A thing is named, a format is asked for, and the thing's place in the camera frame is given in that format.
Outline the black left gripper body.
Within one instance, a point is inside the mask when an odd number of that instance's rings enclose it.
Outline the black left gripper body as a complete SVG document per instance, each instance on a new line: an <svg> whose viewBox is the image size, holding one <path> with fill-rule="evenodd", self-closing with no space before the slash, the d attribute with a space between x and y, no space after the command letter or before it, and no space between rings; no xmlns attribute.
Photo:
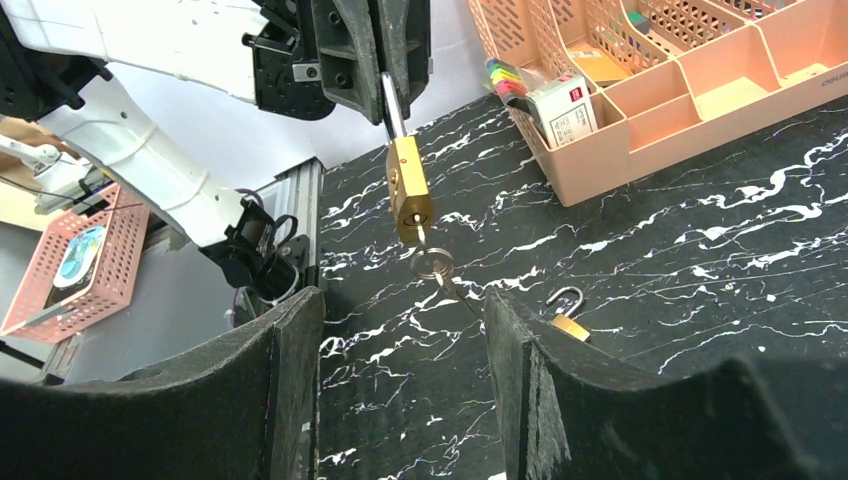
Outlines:
<svg viewBox="0 0 848 480"><path fill-rule="evenodd" d="M336 104L321 83L312 3L308 0L263 0L256 3L267 24L242 43L252 50L255 103L265 112L317 121Z"/></svg>

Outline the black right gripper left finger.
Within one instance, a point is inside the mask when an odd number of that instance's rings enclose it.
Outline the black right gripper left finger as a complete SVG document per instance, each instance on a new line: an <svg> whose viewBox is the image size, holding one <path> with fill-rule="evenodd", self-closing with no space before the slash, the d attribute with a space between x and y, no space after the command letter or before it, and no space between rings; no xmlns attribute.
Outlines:
<svg viewBox="0 0 848 480"><path fill-rule="evenodd" d="M484 297L460 360L331 385L323 293L114 380L1 383L5 479L843 479L847 362L660 375Z"/></svg>

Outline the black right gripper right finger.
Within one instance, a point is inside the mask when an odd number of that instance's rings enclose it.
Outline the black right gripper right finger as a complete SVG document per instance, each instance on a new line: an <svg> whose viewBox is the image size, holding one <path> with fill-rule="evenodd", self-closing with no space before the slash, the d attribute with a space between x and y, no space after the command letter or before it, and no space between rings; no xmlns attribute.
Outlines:
<svg viewBox="0 0 848 480"><path fill-rule="evenodd" d="M386 96L381 76L392 77L402 118L424 92L431 64L428 0L312 1L317 60L324 96L377 125Z"/></svg>

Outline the large brass padlock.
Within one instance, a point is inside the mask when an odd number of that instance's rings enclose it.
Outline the large brass padlock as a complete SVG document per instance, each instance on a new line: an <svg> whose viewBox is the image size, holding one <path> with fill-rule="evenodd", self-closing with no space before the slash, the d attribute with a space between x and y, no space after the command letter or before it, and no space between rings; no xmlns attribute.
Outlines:
<svg viewBox="0 0 848 480"><path fill-rule="evenodd" d="M388 134L386 179L389 208L400 241L425 245L433 220L433 203L422 156L414 135L407 132L398 90L389 72L380 74L385 101L384 125Z"/></svg>

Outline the silver key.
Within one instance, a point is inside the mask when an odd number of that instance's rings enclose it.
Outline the silver key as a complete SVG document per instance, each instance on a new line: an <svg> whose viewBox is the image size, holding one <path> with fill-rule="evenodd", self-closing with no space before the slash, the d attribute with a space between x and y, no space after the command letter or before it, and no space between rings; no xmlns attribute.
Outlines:
<svg viewBox="0 0 848 480"><path fill-rule="evenodd" d="M412 272L421 279L435 280L448 298L459 301L470 311L474 319L478 319L480 313L470 304L466 294L453 281L456 269L456 260L453 255L444 248L432 247L427 244L425 229L420 221L416 222L415 229L418 245L410 260Z"/></svg>

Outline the small brass padlock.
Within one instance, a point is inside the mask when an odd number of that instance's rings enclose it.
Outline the small brass padlock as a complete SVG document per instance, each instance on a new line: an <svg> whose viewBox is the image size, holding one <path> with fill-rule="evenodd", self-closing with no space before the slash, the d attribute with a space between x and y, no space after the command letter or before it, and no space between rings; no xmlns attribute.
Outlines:
<svg viewBox="0 0 848 480"><path fill-rule="evenodd" d="M558 300L561 300L567 294L574 294L575 301L564 313L558 313L555 315L551 324L571 337L587 343L591 337L591 333L575 320L576 313L585 304L585 296L581 289L575 286L562 287L546 299L545 305L547 307L552 307Z"/></svg>

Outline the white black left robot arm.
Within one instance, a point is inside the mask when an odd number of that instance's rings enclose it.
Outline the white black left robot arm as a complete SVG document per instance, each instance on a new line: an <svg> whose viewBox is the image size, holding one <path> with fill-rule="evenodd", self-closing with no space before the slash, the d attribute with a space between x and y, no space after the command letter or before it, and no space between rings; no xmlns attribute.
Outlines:
<svg viewBox="0 0 848 480"><path fill-rule="evenodd" d="M340 105L383 125L397 234L425 243L432 201L404 122L431 73L428 2L2 3L2 114L56 134L186 235L231 286L275 302L300 281L274 242L281 220L215 181L132 99L113 63L293 119Z"/></svg>

